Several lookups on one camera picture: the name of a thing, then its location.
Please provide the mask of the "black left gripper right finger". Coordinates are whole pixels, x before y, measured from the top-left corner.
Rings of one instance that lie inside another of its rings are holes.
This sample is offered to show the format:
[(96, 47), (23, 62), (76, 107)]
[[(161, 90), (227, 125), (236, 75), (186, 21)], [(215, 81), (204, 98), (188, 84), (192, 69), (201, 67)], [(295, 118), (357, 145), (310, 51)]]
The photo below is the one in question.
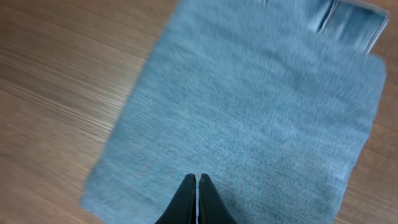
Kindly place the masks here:
[(199, 224), (237, 224), (208, 174), (201, 175), (198, 190)]

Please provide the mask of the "blue denim jeans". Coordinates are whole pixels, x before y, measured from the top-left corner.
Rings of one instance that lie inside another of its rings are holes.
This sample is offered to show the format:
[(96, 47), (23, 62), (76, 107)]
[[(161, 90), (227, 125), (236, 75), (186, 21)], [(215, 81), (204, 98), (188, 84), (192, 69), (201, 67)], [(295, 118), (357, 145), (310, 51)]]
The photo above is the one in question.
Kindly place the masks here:
[(81, 206), (154, 223), (208, 174), (238, 223), (333, 223), (377, 114), (389, 20), (361, 1), (180, 1)]

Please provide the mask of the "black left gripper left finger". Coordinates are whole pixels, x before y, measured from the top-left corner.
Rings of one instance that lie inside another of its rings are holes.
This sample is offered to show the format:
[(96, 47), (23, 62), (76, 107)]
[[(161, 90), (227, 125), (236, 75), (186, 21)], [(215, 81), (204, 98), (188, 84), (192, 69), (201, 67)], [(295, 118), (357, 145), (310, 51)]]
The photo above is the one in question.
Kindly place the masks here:
[(196, 224), (196, 178), (187, 174), (155, 224)]

